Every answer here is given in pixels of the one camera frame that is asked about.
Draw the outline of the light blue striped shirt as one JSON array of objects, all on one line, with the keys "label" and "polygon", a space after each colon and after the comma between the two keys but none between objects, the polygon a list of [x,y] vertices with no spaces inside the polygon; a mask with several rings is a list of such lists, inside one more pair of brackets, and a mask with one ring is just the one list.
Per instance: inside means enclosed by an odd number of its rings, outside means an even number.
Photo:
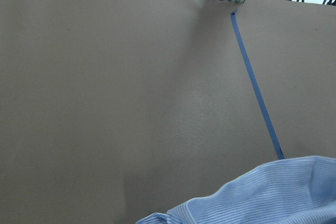
[{"label": "light blue striped shirt", "polygon": [[262,164],[210,196],[190,199],[139,223],[335,223],[335,158]]}]

